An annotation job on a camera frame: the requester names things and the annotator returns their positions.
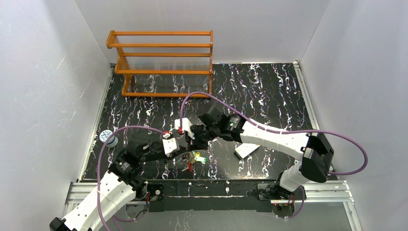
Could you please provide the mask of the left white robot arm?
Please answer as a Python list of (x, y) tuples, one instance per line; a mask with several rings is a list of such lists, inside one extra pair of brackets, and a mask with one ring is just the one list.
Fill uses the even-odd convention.
[(97, 231), (128, 202), (143, 199), (148, 181), (141, 176), (146, 162), (170, 160), (190, 149), (178, 146), (175, 150), (164, 142), (129, 144), (112, 162), (96, 187), (63, 218), (55, 217), (49, 224), (51, 231)]

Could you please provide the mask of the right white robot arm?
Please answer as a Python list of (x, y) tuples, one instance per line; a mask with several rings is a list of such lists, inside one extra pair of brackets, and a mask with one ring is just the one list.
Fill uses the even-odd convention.
[(209, 141), (221, 138), (257, 144), (287, 154), (298, 162), (279, 174), (269, 191), (290, 194), (309, 181), (325, 183), (330, 173), (334, 151), (323, 133), (315, 131), (286, 131), (274, 128), (235, 111), (226, 115), (210, 105), (199, 112), (202, 125), (194, 125), (187, 118), (179, 120), (180, 133), (187, 133), (190, 147), (206, 149)]

